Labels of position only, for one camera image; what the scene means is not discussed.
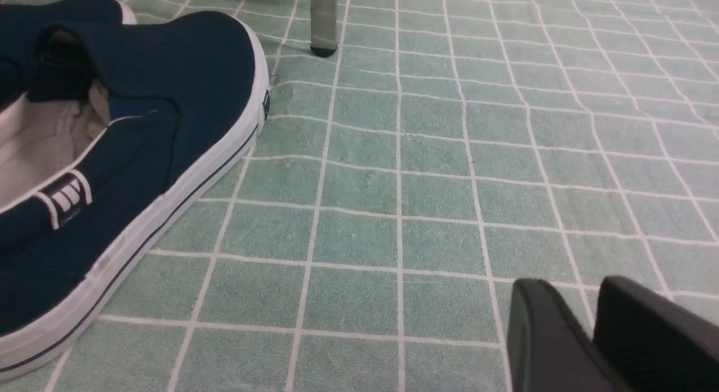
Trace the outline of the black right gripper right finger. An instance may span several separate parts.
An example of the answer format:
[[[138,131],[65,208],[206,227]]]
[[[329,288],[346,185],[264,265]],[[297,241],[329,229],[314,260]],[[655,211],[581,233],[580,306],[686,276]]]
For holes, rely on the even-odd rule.
[[[716,391],[718,328],[621,275],[600,285],[593,343],[635,391]]]

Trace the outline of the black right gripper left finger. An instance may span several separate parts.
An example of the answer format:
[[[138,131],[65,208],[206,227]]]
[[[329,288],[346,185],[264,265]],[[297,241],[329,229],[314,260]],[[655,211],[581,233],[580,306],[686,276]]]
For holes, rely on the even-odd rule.
[[[545,280],[512,286],[507,351],[514,391],[631,391]]]

